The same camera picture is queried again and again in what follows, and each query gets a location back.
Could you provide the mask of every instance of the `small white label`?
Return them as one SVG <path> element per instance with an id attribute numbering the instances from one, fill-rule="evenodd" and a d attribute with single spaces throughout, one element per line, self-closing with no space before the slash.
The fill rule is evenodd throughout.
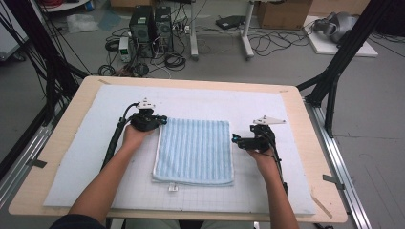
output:
<path id="1" fill-rule="evenodd" d="M 179 186 L 176 183 L 169 184 L 169 192 L 177 192 L 179 191 Z"/>

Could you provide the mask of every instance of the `desktop computer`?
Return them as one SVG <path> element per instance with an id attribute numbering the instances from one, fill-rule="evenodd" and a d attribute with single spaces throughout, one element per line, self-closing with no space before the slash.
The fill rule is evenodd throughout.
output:
<path id="1" fill-rule="evenodd" d="M 151 6 L 135 6 L 129 29 L 137 56 L 154 57 L 153 43 L 156 40 L 156 24 Z"/>
<path id="2" fill-rule="evenodd" d="M 156 8 L 155 23 L 159 38 L 159 52 L 172 52 L 174 49 L 171 9 L 169 7 Z"/>

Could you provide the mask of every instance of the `hand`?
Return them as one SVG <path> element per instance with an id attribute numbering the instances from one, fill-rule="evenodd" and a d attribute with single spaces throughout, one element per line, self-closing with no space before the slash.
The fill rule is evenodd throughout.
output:
<path id="1" fill-rule="evenodd" d="M 125 127 L 124 138 L 122 141 L 122 147 L 131 151 L 135 151 L 140 147 L 146 136 L 152 134 L 153 131 L 142 132 L 135 129 L 132 125 Z"/>
<path id="2" fill-rule="evenodd" d="M 263 177 L 272 174 L 279 176 L 277 165 L 274 159 L 273 148 L 270 148 L 263 153 L 259 153 L 258 151 L 254 150 L 250 150 L 247 152 L 256 160 L 257 167 Z"/>

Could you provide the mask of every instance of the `box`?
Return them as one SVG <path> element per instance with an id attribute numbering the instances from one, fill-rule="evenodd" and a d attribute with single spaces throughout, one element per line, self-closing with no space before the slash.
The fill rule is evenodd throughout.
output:
<path id="1" fill-rule="evenodd" d="M 114 10 L 133 11 L 137 5 L 155 6 L 155 0 L 110 0 L 110 2 Z"/>
<path id="2" fill-rule="evenodd" d="M 261 3 L 257 12 L 263 29 L 301 30 L 312 0 L 287 0 L 282 4 Z"/>
<path id="3" fill-rule="evenodd" d="M 328 16 L 331 12 L 345 11 L 353 15 L 360 15 L 370 0 L 313 0 L 309 15 Z"/>

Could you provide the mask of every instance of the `white foam board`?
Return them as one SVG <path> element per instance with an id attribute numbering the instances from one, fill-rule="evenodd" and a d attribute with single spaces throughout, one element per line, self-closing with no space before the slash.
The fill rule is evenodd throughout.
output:
<path id="1" fill-rule="evenodd" d="M 288 198 L 297 215 L 315 214 L 301 159 L 295 146 L 284 102 L 279 94 L 104 85 L 64 156 L 46 206 L 72 206 L 98 174 L 111 136 L 128 105 L 147 97 L 157 105 L 155 115 L 175 118 L 228 120 L 230 131 L 253 137 L 249 125 L 263 115 L 286 124 L 271 126 L 288 183 Z M 179 184 L 169 192 L 167 183 L 153 182 L 152 171 L 159 131 L 148 136 L 134 155 L 120 183 L 114 208 L 236 213 L 268 213 L 266 186 L 256 162 L 232 144 L 234 183 L 228 187 Z"/>

